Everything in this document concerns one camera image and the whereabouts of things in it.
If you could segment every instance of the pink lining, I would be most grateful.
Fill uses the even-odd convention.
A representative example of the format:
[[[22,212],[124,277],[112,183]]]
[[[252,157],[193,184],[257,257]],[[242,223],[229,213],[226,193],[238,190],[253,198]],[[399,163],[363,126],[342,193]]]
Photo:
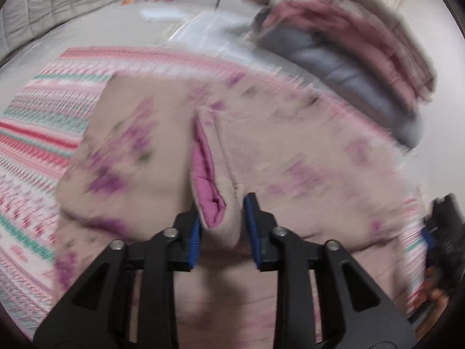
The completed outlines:
[[[194,145],[191,152],[192,182],[205,224],[215,228],[223,221],[226,204],[215,186],[212,153],[198,117],[195,119]]]

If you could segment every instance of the white wall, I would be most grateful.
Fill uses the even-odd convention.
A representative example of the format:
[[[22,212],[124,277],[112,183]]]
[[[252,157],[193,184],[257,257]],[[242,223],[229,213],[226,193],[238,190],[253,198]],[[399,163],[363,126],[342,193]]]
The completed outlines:
[[[465,212],[465,39],[442,0],[403,0],[401,7],[438,76],[433,102],[421,109],[418,156],[427,193],[454,192]]]

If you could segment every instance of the triangular cutout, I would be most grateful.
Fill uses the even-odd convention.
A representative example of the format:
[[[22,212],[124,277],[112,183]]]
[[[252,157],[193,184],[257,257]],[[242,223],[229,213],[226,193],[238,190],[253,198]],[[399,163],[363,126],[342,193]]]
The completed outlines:
[[[107,263],[99,266],[96,272],[90,276],[87,283],[76,293],[73,298],[74,305],[91,311],[97,309],[109,268],[110,265]]]
[[[373,290],[363,281],[360,275],[350,266],[342,266],[347,288],[349,289],[350,301],[355,311],[361,312],[378,306],[381,300]]]

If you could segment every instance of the striped blanket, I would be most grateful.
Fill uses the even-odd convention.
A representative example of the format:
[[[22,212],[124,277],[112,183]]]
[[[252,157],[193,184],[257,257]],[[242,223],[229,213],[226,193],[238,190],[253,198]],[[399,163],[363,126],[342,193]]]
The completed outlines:
[[[53,305],[54,192],[115,72],[228,77],[244,68],[165,49],[69,49],[35,76],[0,117],[0,303],[31,338]],[[425,244],[416,198],[401,238],[412,299],[422,283]]]

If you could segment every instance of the silver bolt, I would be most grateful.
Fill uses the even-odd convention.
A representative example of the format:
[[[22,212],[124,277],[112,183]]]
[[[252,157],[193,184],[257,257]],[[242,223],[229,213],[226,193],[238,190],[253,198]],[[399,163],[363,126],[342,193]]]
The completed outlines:
[[[115,250],[115,251],[119,251],[119,250],[122,250],[124,248],[124,241],[120,240],[120,239],[117,239],[117,240],[113,240],[111,243],[110,243],[110,248]]]
[[[341,244],[339,243],[339,241],[336,241],[336,240],[329,240],[326,243],[326,246],[331,251],[337,251],[339,248],[341,248]]]
[[[281,237],[286,236],[287,230],[284,227],[275,227],[273,228],[273,235]]]
[[[173,238],[178,235],[179,231],[176,228],[170,227],[163,231],[165,237]]]

